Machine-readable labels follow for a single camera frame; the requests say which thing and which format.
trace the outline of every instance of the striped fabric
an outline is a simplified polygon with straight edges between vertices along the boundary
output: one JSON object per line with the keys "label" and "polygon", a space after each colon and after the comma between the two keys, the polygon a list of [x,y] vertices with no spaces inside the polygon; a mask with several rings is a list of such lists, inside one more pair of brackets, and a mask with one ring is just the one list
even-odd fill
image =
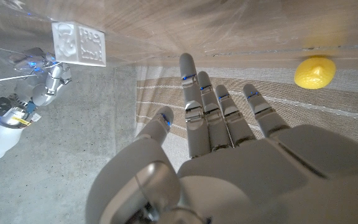
{"label": "striped fabric", "polygon": [[[178,71],[177,68],[154,68],[154,72],[141,68],[138,71],[137,122],[147,123],[161,106],[170,106],[175,113],[171,132],[187,138],[179,73],[169,77],[164,70],[168,73]],[[262,133],[241,93],[246,83],[253,84],[290,126],[313,124],[358,141],[358,92],[332,88],[306,90],[292,83],[263,81],[260,77],[254,80],[241,76],[210,77],[213,86],[226,86],[257,138],[262,138]]]}

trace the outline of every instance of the yellow lemon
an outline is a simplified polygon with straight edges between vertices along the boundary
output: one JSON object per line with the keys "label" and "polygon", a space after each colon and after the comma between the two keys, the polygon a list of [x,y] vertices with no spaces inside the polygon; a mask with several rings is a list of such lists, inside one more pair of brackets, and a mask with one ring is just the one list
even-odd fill
{"label": "yellow lemon", "polygon": [[332,60],[323,57],[312,57],[298,66],[294,81],[302,88],[322,88],[334,78],[335,69],[335,63]]}

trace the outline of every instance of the white 3d-printed cube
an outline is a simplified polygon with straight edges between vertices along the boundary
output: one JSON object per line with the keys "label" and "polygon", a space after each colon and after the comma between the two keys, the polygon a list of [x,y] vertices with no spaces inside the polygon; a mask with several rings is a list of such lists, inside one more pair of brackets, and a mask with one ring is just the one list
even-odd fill
{"label": "white 3d-printed cube", "polygon": [[106,66],[103,32],[75,22],[53,22],[52,32],[57,61]]}

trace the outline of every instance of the robot finger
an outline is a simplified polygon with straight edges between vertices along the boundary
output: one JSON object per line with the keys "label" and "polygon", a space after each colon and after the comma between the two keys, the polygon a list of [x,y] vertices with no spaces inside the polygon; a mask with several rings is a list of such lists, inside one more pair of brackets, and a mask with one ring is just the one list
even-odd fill
{"label": "robot finger", "polygon": [[232,146],[226,123],[224,122],[222,111],[219,109],[208,74],[206,72],[199,72],[197,79],[200,85],[201,99],[203,100],[205,118],[208,124],[211,151]]}
{"label": "robot finger", "polygon": [[290,128],[253,85],[246,84],[242,91],[265,137],[271,136],[276,131]]}
{"label": "robot finger", "polygon": [[218,85],[215,92],[234,147],[239,146],[245,141],[255,140],[254,133],[237,108],[226,87]]}
{"label": "robot finger", "polygon": [[135,141],[139,139],[154,139],[162,145],[172,123],[173,111],[170,107],[164,106],[157,111],[151,121],[140,131]]}
{"label": "robot finger", "polygon": [[211,152],[209,146],[208,125],[204,116],[203,101],[197,80],[197,71],[193,57],[182,54],[179,59],[181,83],[185,96],[185,119],[191,158]]}

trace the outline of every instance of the white robot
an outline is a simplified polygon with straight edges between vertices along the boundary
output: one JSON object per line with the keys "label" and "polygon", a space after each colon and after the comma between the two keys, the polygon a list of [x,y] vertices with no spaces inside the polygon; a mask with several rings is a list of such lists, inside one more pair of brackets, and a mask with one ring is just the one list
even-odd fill
{"label": "white robot", "polygon": [[189,54],[180,57],[190,161],[176,173],[161,144],[173,112],[161,108],[95,179],[88,224],[358,223],[358,143],[294,128],[252,85],[256,140],[222,85],[216,96]]}
{"label": "white robot", "polygon": [[13,54],[8,61],[34,76],[18,81],[15,93],[0,98],[0,158],[19,142],[26,127],[40,119],[37,107],[50,104],[71,82],[69,66],[40,48]]}

